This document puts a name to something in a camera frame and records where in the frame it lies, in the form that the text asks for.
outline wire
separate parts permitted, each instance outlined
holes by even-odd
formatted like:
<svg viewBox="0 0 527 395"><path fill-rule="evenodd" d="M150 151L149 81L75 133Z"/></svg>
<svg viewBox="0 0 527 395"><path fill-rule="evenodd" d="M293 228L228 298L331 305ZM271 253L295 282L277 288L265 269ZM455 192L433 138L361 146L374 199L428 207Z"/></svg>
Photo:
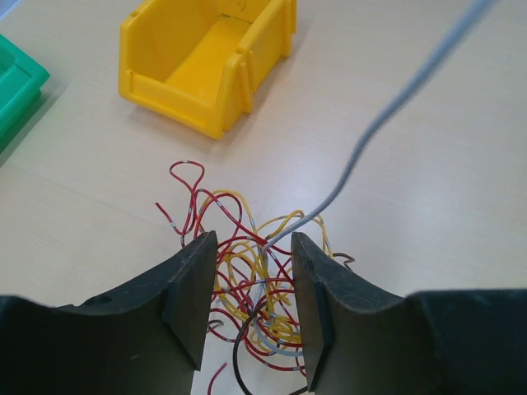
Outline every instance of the wire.
<svg viewBox="0 0 527 395"><path fill-rule="evenodd" d="M345 258L346 260L343 262L343 265L346 267L346 269L348 269L348 270L353 272L353 270L348 266L348 264L355 262L355 258L354 257L351 257L350 255L348 255L346 253L334 253L333 254L333 259L335 259L335 258Z"/></svg>
<svg viewBox="0 0 527 395"><path fill-rule="evenodd" d="M208 329L207 329L207 332L211 332L212 330L216 329L216 328L219 328L219 327L222 327L224 325L223 321L221 321L220 319L211 319L209 322L208 322Z"/></svg>
<svg viewBox="0 0 527 395"><path fill-rule="evenodd" d="M240 374L240 368L238 366L238 348L240 347L240 343L242 338L245 335L245 332L249 328L250 323L256 318L256 315L267 305L267 301L263 301L260 304L256 306L256 308L249 314L249 317L244 321L244 323L241 325L240 331L238 332L238 336L236 336L236 340L234 341L234 346L232 347L232 366L234 368L234 375L236 376L236 381L240 385L241 390L245 395L253 395L252 392L247 388L247 386L244 383L244 380L241 378ZM300 395L302 393L307 392L307 387L300 388L296 390L295 392L291 393L290 395Z"/></svg>
<svg viewBox="0 0 527 395"><path fill-rule="evenodd" d="M217 376L220 375L220 373L227 367L227 363L224 362L223 365L220 367L220 369L217 370L217 372L212 376L211 382L208 384L208 390L207 395L212 395L212 386L214 385L214 382L217 379Z"/></svg>
<svg viewBox="0 0 527 395"><path fill-rule="evenodd" d="M264 256L266 256L266 252L279 240L313 220L313 218L318 216L335 200L343 190L344 185L346 185L346 182L361 158L362 153L375 134L390 118L397 114L397 112L401 110L421 90L421 88L425 86L434 73L439 69L441 64L449 57L449 55L451 55L461 40L471 31L474 25L481 20L485 15L485 12L488 11L495 2L497 2L497 0L475 0L472 3L471 7L445 35L436 49L432 51L428 59L410 82L392 99L386 108L377 115L373 122L371 122L370 126L368 126L366 131L361 135L331 193L307 216L270 239L262 248Z"/></svg>

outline insulated wire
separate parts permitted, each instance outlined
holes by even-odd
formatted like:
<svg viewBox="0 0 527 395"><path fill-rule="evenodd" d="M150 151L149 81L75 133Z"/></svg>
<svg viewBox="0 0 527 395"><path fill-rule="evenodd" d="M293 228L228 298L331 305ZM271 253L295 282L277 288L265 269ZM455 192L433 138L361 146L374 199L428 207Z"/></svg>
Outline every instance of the insulated wire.
<svg viewBox="0 0 527 395"><path fill-rule="evenodd" d="M449 55L451 55L460 41L472 30L474 25L483 18L486 11L488 11L495 2L497 2L497 0L476 0L472 3L471 7L462 15L452 30L445 35L443 40L431 53L429 58L417 71L410 82L392 99L388 106L377 115L370 126L361 135L349 160L347 161L347 164L344 166L344 170L340 179L338 179L337 185L331 193L307 216L304 216L302 219L270 239L262 248L264 259L267 259L266 253L268 250L279 240L313 220L313 218L318 216L335 200L343 190L344 185L346 185L350 174L361 158L367 144L375 134L390 118L397 114L397 112L401 110L421 90L421 88L425 86L434 73L439 69L441 64L449 57Z"/></svg>
<svg viewBox="0 0 527 395"><path fill-rule="evenodd" d="M245 332L249 328L250 323L253 321L253 319L256 318L256 315L267 305L267 301L259 303L254 310L251 312L249 317L244 321L242 324L240 331L238 332L238 336L236 336L236 340L234 341L234 346L232 347L232 367L234 369L234 375L236 377L236 381L238 382L238 385L240 385L240 388L242 392L245 395L253 395L253 393L247 388L247 386L244 383L244 380L241 378L240 374L240 367L238 366L238 348L240 347L240 343L243 339L243 336L245 335ZM307 392L307 387L300 388L296 390L295 392L291 393L290 395L300 395L302 393Z"/></svg>

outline black wire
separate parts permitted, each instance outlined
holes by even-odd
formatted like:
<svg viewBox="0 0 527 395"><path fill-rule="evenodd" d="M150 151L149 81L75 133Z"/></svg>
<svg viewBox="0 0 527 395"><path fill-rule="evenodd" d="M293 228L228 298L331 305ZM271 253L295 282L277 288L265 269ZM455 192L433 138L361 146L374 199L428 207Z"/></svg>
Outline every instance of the black wire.
<svg viewBox="0 0 527 395"><path fill-rule="evenodd" d="M213 329L222 327L223 325L224 325L224 323L220 319L211 319L208 322L208 330L207 330L207 332L211 332Z"/></svg>
<svg viewBox="0 0 527 395"><path fill-rule="evenodd" d="M352 269L347 265L348 263L354 263L355 262L355 258L354 257L350 257L349 255L347 255L346 253L334 253L333 254L333 258L346 258L346 260L343 262L343 265L352 271Z"/></svg>
<svg viewBox="0 0 527 395"><path fill-rule="evenodd" d="M234 375L236 376L236 381L240 385L240 388L244 392L245 395L253 395L253 393L247 388L247 386L244 383L244 380L241 378L240 368L238 367L238 348L240 347L241 339L245 335L247 328L249 328L250 323L253 321L254 318L256 318L256 315L260 312L260 310L263 309L266 305L267 305L266 301L260 303L249 314L249 317L245 320L245 322L241 326L240 331L238 332L238 336L236 336L236 340L234 341L234 347L232 349L232 366L234 368ZM289 395L301 395L302 393L307 393L307 387L297 389L296 391L290 393Z"/></svg>

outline tabletop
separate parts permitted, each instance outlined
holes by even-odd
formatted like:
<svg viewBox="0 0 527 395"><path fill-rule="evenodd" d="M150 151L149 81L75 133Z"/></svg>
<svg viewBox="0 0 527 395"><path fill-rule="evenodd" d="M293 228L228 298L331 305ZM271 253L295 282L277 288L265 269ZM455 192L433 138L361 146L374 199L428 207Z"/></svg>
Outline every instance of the tabletop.
<svg viewBox="0 0 527 395"><path fill-rule="evenodd" d="M47 68L31 121L0 158L0 290L81 303L179 249L154 206L182 221L176 160L203 185L243 193L259 223L309 211L335 184L357 137L409 79L469 0L299 0L294 52L255 110L213 141L117 92L119 26L140 0L20 0L0 34ZM324 212L334 250L399 295L522 287L527 248L527 2L502 0L436 78L389 122ZM222 232L220 216L206 222ZM316 238L315 228L305 231ZM207 340L192 394L231 346ZM259 393L298 388L247 355ZM241 393L230 369L217 393Z"/></svg>

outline red wire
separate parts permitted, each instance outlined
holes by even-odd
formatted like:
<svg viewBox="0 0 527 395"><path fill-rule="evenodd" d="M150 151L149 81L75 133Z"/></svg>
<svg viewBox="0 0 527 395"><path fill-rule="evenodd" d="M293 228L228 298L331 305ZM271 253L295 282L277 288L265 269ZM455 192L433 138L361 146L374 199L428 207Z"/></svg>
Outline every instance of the red wire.
<svg viewBox="0 0 527 395"><path fill-rule="evenodd" d="M211 192L207 191L206 189L203 189L203 188L200 188L196 191L196 197L198 196L198 193L200 192L205 192L209 197L212 197L208 202L205 203L204 206L202 206L202 208L200 209L199 211L199 214L198 214L198 217L196 219L196 221L198 223L201 223L201 221L203 220L203 215L205 214L205 212L207 211L207 209L211 206L211 204L213 203L216 203L216 205L223 211L223 212L229 212L224 206L223 206L223 203L220 202L220 199L221 198L231 198L232 200L234 200L236 202L236 204L238 205L238 211L239 211L239 219L238 221L237 220L234 220L234 217L232 216L232 214L229 212L229 215L232 217L233 219L233 222L235 223L236 225L236 231L238 229L241 229L240 227L240 222L242 220L242 217L243 217L243 207L241 205L241 202L240 202L240 199L233 195L232 193L227 193L227 192L224 192L224 193L219 193L218 195L214 195L212 194ZM198 237L198 227L196 227L194 229L194 238Z"/></svg>
<svg viewBox="0 0 527 395"><path fill-rule="evenodd" d="M214 385L214 381L216 381L217 376L220 375L220 373L227 367L227 363L224 362L222 367L217 370L217 372L212 376L211 382L208 384L208 390L207 395L212 395L212 386Z"/></svg>
<svg viewBox="0 0 527 395"><path fill-rule="evenodd" d="M240 202L240 200L239 200L235 195L233 195L233 194L231 194L231 193L220 193L220 194L218 194L218 195L216 196L216 198L217 198L216 201L212 201L212 200L208 201L207 204L206 204L206 205L203 207L203 209L200 211L199 216L198 216L198 219L196 220L196 224L197 224L198 226L196 226L195 229L194 229L194 238L198 237L198 229L199 229L199 228L203 228L203 227L201 226L201 221L203 220L203 215L205 214L205 212L207 211L207 209L210 207L211 203L212 203L212 202L216 202L216 204L221 203L221 202L219 202L219 198L225 198L225 197L227 197L227 198L232 198L232 199L236 202L236 204L238 205L238 211L239 211L239 213L240 213L240 214L239 214L239 218L240 218L240 220L239 220L238 222L241 223L241 220L242 220L242 217L243 217L243 207L241 206L241 202ZM235 230L234 230L234 233L233 233L231 239L232 239L233 237L236 237L236 235L238 234L238 230L240 230L240 227L239 227L238 225L236 225L236 228L235 228ZM224 256L225 252L231 247L231 244L232 244L232 243L229 243L229 244L224 248L223 252L219 254L219 256L218 256L218 261L221 261L221 260L223 259L223 256Z"/></svg>
<svg viewBox="0 0 527 395"><path fill-rule="evenodd" d="M176 173L174 173L174 168L178 165L182 164L190 164L195 165L201 169L201 174L199 175L198 179L194 183L193 187L189 185L184 179L180 178ZM161 205L159 203L156 203L157 207L163 211L163 213L166 215L167 218L169 218L169 221L172 226L174 227L175 232L178 235L181 235L181 244L184 246L184 236L190 233L190 231L193 229L196 221L196 188L198 187L199 183L202 181L203 177L205 176L205 167L198 162L194 162L191 160L180 160L178 162L175 162L169 169L169 173L172 177L180 181L190 192L190 204L189 204L189 210L187 212L187 218L184 222L183 230L178 230L175 223L170 219L168 214L166 214L166 211L161 208Z"/></svg>
<svg viewBox="0 0 527 395"><path fill-rule="evenodd" d="M214 196L213 193L207 191L206 189L198 189L196 191L197 193L205 193L206 195L208 195L216 204L218 202L218 199L216 196ZM232 221L234 222L237 226L240 227L240 229L242 229L245 233L247 233L248 235L251 235L252 237L254 237L254 239L258 242L258 244L266 244L267 243L267 240L266 239L263 239L261 236L258 236L257 234L253 233L251 230L247 229L240 221L238 221L235 217L232 216L232 214L221 204L221 205L218 205L220 207L220 209L225 212L226 216Z"/></svg>
<svg viewBox="0 0 527 395"><path fill-rule="evenodd" d="M222 272L216 272L216 274L218 276L222 277L223 280L225 280L225 282L229 285L229 287L232 286L231 282L229 281L229 279L227 278L227 276L225 274L223 274ZM243 292L227 292L227 294L232 296L232 297L234 297L236 299L236 302L238 302L238 304L240 305L241 310L244 313L246 313L246 314L248 313L247 309L245 308L245 304L248 304L249 306L253 307L253 301L249 298L249 296L247 296Z"/></svg>
<svg viewBox="0 0 527 395"><path fill-rule="evenodd" d="M225 240L223 242L221 242L217 247L218 249L220 249L221 247L223 247L225 244L229 244L229 243L232 243L233 241L239 241L239 240L249 240L249 241L255 241L253 237L251 236L236 236L236 237L232 237L228 240ZM280 263L280 261L278 261L278 258L276 256L272 257L274 262L277 264L278 266L278 273L279 272L282 272L285 276L285 278L289 281L289 282L292 282L292 279L289 277L289 275L287 274L287 271L286 271L286 268L284 265L282 265Z"/></svg>
<svg viewBox="0 0 527 395"><path fill-rule="evenodd" d="M300 360L298 359L297 356L295 357L295 362L296 362L296 366L298 366L298 368L299 368L298 371L300 372L300 374L301 374L302 376L304 376L304 377L307 377L307 375L305 374L305 367L304 367L304 369L301 368L301 366L300 366Z"/></svg>
<svg viewBox="0 0 527 395"><path fill-rule="evenodd" d="M298 326L298 322L295 321L291 313L289 313L289 310L287 309L287 307L283 305L283 302L281 299L278 300L278 303L280 304L280 307L282 307L283 311L286 312L286 316L289 317L289 322L292 323L293 325Z"/></svg>
<svg viewBox="0 0 527 395"><path fill-rule="evenodd" d="M246 280L242 280L238 283L238 286L243 286L244 284L247 284L248 282ZM250 287L246 292L245 292L245 296L249 298L249 294L252 290L252 287Z"/></svg>

